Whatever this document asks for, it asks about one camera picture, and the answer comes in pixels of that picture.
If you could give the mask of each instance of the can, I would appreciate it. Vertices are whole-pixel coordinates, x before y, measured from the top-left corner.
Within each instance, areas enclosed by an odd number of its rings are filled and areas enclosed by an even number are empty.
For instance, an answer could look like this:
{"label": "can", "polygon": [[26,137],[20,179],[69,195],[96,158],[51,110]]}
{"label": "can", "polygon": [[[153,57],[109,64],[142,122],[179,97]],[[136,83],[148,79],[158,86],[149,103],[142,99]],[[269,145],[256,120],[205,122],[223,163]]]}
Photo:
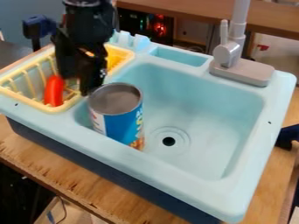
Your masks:
{"label": "can", "polygon": [[143,94],[128,83],[97,88],[88,97],[94,130],[137,150],[144,146]]}

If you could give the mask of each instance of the yellow object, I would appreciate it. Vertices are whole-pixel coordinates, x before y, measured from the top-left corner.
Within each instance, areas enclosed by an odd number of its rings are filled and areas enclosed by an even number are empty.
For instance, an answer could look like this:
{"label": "yellow object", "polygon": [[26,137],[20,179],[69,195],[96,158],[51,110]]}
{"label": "yellow object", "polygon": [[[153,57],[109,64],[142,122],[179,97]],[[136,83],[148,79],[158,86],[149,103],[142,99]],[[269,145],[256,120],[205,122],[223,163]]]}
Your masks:
{"label": "yellow object", "polygon": [[[108,51],[108,75],[113,74],[135,57],[133,52],[117,46],[106,44],[105,48]],[[49,114],[66,111],[81,98],[78,85],[74,87],[71,86],[71,81],[66,82],[64,103],[61,106],[45,105],[43,99],[46,79],[52,74],[57,74],[58,70],[53,47],[50,49],[46,47],[38,53],[41,54],[40,57],[33,53],[36,59],[28,59],[29,62],[21,66],[17,63],[10,70],[11,72],[0,74],[3,76],[0,78],[0,93]]]}

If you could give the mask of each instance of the red toy vegetable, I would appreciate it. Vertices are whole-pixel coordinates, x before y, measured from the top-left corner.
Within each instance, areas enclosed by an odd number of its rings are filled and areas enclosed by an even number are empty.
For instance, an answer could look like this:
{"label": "red toy vegetable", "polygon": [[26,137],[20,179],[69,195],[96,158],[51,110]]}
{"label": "red toy vegetable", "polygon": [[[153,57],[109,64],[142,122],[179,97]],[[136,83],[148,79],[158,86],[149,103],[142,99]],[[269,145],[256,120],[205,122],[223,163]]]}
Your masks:
{"label": "red toy vegetable", "polygon": [[62,105],[64,86],[65,82],[59,75],[50,76],[45,85],[45,105],[50,104],[53,107]]}

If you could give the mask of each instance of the toy sink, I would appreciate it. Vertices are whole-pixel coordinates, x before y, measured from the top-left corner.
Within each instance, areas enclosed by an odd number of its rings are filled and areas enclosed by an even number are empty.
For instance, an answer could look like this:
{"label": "toy sink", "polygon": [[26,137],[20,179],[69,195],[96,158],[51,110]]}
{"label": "toy sink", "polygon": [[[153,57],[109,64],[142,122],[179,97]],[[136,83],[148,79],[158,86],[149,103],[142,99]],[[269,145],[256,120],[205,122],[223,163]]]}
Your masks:
{"label": "toy sink", "polygon": [[143,91],[143,151],[93,131],[86,98],[51,115],[2,94],[1,112],[219,220],[241,221],[281,128],[295,76],[275,71],[267,87],[253,87],[210,75],[208,55],[146,41],[126,47],[135,58],[106,83],[127,82]]}

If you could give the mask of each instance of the red light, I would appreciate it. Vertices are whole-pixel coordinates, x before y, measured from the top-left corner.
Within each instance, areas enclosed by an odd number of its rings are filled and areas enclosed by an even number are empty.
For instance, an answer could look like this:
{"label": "red light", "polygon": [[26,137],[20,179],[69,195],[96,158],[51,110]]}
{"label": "red light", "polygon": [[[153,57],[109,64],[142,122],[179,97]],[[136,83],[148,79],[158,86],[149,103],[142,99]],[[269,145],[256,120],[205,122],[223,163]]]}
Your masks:
{"label": "red light", "polygon": [[154,31],[157,33],[159,37],[166,35],[166,26],[161,23],[154,24]]}
{"label": "red light", "polygon": [[159,19],[164,19],[164,15],[162,15],[162,14],[156,14],[156,17]]}

